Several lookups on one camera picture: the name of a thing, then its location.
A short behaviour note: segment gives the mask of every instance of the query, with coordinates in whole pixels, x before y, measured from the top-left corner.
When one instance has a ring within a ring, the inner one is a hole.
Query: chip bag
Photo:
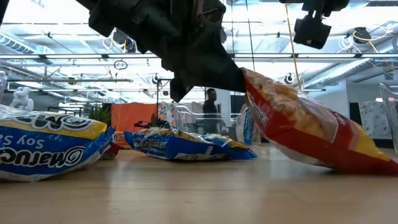
[[[0,105],[0,180],[34,182],[97,161],[114,133],[68,114]]]
[[[243,73],[257,127],[286,156],[341,172],[398,174],[398,164],[354,121],[271,78]]]
[[[144,129],[138,133],[125,131],[124,138],[133,149],[159,159],[207,161],[257,157],[247,146],[217,134],[202,136],[177,129]]]
[[[246,104],[243,105],[240,115],[236,118],[235,133],[236,139],[246,145],[261,143],[260,131],[254,124],[253,117]]]

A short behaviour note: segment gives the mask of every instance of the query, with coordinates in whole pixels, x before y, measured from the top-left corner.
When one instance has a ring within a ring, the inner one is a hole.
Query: desk
[[[1,223],[397,223],[397,178],[335,175],[270,146],[255,151],[252,161],[196,163],[121,151],[42,182],[0,184]]]

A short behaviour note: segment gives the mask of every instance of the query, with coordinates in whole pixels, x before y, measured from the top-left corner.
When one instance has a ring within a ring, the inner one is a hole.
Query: red and yellow bag
[[[341,172],[398,175],[361,126],[297,90],[243,68],[257,127],[289,158]]]

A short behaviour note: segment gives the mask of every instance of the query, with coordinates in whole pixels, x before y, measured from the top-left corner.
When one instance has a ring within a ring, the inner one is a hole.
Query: blue and yellow bag
[[[188,134],[177,129],[145,129],[124,132],[135,150],[160,159],[207,161],[216,159],[254,159],[247,146],[217,134]]]
[[[113,133],[90,119],[0,105],[0,180],[34,182],[92,164]]]

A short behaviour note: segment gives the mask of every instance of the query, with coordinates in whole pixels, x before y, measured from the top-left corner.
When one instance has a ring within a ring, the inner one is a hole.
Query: man
[[[217,92],[213,88],[209,88],[207,90],[207,100],[203,105],[203,113],[205,114],[203,117],[205,118],[205,132],[208,134],[215,134],[218,132],[217,124],[221,121],[220,115],[218,114],[217,107],[215,105],[215,101],[217,100]]]

